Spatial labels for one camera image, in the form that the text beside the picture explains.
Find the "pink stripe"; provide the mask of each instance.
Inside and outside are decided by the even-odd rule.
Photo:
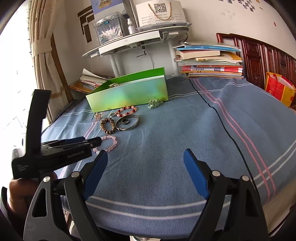
[[[96,126],[96,124],[98,123],[98,120],[94,120],[91,124],[91,126],[89,127],[89,129],[87,130],[87,132],[84,135],[84,138],[87,139],[89,134],[93,131],[94,127]]]
[[[89,133],[85,136],[85,139],[87,139],[87,138],[89,137],[90,133],[91,133],[91,132],[93,131],[93,129],[96,127],[96,125],[97,125],[98,122],[99,122],[98,120],[95,120],[95,121],[93,122],[93,127],[89,130]]]
[[[89,129],[87,130],[87,132],[84,135],[84,138],[86,139],[89,136],[89,133],[91,132],[91,128],[94,125],[94,121],[92,122],[91,126],[89,127]]]
[[[202,88],[199,86],[200,82],[198,81],[198,83],[199,83],[199,84],[198,84],[198,83],[196,82],[196,80],[198,81],[198,79],[194,79],[195,84],[196,84],[196,85],[202,90]],[[252,157],[254,163],[256,164],[256,167],[257,167],[257,169],[258,169],[260,175],[262,176],[263,182],[264,182],[265,187],[266,187],[267,195],[268,195],[268,198],[267,198],[267,201],[266,201],[266,202],[268,202],[269,197],[270,197],[269,186],[268,186],[268,184],[267,184],[266,178],[265,178],[265,176],[263,175],[262,170],[261,170],[261,168],[260,168],[260,166],[259,166],[259,164],[258,164],[256,158],[254,157],[253,153],[251,152],[251,150],[250,150],[248,144],[246,143],[246,141],[245,141],[245,140],[242,138],[242,136],[239,134],[238,130],[232,125],[232,123],[231,123],[231,122],[229,121],[229,119],[226,117],[225,112],[224,112],[222,106],[220,105],[220,103],[217,102],[217,101],[212,100],[212,99],[211,99],[206,93],[208,93],[208,91],[205,89],[205,95],[208,97],[208,99],[209,99],[211,102],[216,103],[216,104],[220,107],[220,109],[221,109],[221,111],[222,111],[222,113],[223,113],[223,115],[224,115],[224,118],[226,119],[226,121],[228,122],[228,124],[232,127],[232,129],[236,132],[236,134],[238,135],[238,137],[239,137],[239,138],[242,140],[242,142],[245,144],[245,146],[246,146],[246,148],[247,148],[247,150],[248,150],[250,156]]]
[[[203,87],[203,89],[205,89],[207,91],[207,89],[199,82],[200,86]],[[209,94],[215,99],[215,100],[220,100],[222,106],[224,107],[224,110],[226,111],[227,115],[231,118],[231,120],[236,124],[236,126],[240,129],[240,131],[243,133],[243,135],[247,138],[247,140],[250,142],[250,144],[252,145],[252,147],[254,148],[256,154],[258,155],[261,163],[263,164],[264,168],[266,169],[267,173],[268,173],[268,176],[270,178],[270,181],[271,181],[271,184],[272,184],[272,187],[274,189],[274,193],[273,193],[273,196],[272,198],[274,197],[275,193],[276,193],[276,185],[274,184],[274,181],[273,181],[273,178],[272,178],[272,175],[271,173],[269,172],[269,169],[268,167],[266,166],[262,156],[260,155],[259,151],[257,150],[257,148],[255,147],[254,143],[252,142],[252,140],[246,135],[246,133],[242,130],[242,128],[238,125],[238,123],[231,117],[231,115],[227,112],[226,108],[225,108],[225,105],[224,103],[222,102],[222,100],[220,98],[215,98],[210,92]]]

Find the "human hand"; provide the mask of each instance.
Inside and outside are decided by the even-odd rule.
[[[57,175],[54,172],[49,176],[52,179],[57,179]],[[38,186],[38,182],[30,179],[20,178],[10,181],[7,190],[7,204],[8,208],[19,218],[26,219],[28,205],[25,198],[32,198]]]

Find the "wooden headboard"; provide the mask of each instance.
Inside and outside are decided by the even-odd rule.
[[[217,33],[217,39],[219,43],[230,39],[242,49],[237,54],[243,58],[244,76],[250,83],[264,89],[266,72],[272,72],[283,75],[296,86],[296,59],[291,55],[270,44],[242,35]]]

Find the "desk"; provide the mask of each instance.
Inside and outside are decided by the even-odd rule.
[[[117,65],[117,62],[119,62],[119,60],[117,59],[116,62],[116,53],[128,51],[139,46],[146,46],[154,43],[162,43],[164,40],[167,40],[174,69],[173,75],[179,75],[178,65],[174,61],[176,54],[173,49],[173,38],[175,38],[176,36],[184,35],[188,31],[188,26],[172,26],[143,31],[103,44],[86,52],[82,57],[93,58],[96,56],[110,55],[110,62],[112,65],[114,75],[115,77],[119,77],[125,75],[125,73],[123,68],[121,68],[120,65]]]

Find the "silver bangle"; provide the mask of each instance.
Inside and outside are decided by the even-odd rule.
[[[132,126],[130,126],[129,128],[126,128],[126,129],[122,129],[120,127],[118,127],[119,123],[121,123],[122,120],[124,119],[131,119],[131,118],[136,118],[137,119],[137,122],[135,124],[133,124]],[[116,128],[117,130],[119,131],[127,131],[127,130],[131,130],[131,129],[134,129],[140,122],[140,119],[139,119],[139,116],[136,115],[136,114],[129,114],[129,115],[125,115],[123,117],[121,117],[117,122],[116,122]]]

